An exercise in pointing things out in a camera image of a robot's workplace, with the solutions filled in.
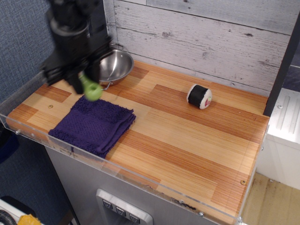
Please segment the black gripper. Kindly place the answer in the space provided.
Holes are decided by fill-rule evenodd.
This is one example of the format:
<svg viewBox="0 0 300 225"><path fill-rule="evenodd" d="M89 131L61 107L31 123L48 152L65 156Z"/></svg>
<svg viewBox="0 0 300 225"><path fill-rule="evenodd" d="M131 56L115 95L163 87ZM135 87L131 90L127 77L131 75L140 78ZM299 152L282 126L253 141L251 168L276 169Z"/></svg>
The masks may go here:
<svg viewBox="0 0 300 225"><path fill-rule="evenodd" d="M78 73L83 71L93 82L99 83L100 60L111 54L110 42L91 49L88 42L88 23L79 29L49 23L54 50L42 63L41 71L48 85L66 80L77 94L83 94Z"/></svg>

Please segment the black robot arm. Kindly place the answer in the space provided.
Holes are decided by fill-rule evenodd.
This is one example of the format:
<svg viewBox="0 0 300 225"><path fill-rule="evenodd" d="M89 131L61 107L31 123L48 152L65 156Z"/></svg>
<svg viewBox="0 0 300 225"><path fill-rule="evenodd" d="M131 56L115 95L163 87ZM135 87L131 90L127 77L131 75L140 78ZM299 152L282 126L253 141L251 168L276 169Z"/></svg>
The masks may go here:
<svg viewBox="0 0 300 225"><path fill-rule="evenodd" d="M111 55L101 0L51 0L46 12L54 50L41 64L47 84L67 81L78 94L94 101L103 58Z"/></svg>

